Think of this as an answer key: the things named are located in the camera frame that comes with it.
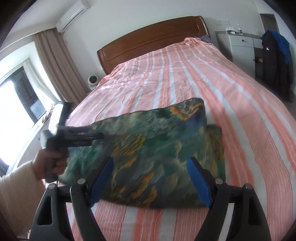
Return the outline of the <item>cream knit sleeve forearm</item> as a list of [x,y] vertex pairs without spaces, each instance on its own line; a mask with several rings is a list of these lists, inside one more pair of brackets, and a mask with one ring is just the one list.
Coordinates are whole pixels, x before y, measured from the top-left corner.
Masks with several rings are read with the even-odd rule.
[[1,218],[15,235],[23,235],[32,222],[45,192],[31,161],[1,178]]

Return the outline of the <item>left hand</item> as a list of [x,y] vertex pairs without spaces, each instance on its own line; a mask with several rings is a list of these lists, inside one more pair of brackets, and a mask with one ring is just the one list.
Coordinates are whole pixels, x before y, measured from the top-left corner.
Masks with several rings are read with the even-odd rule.
[[32,162],[33,172],[37,180],[46,178],[46,174],[61,175],[67,167],[67,159],[69,151],[52,151],[48,149],[40,149]]

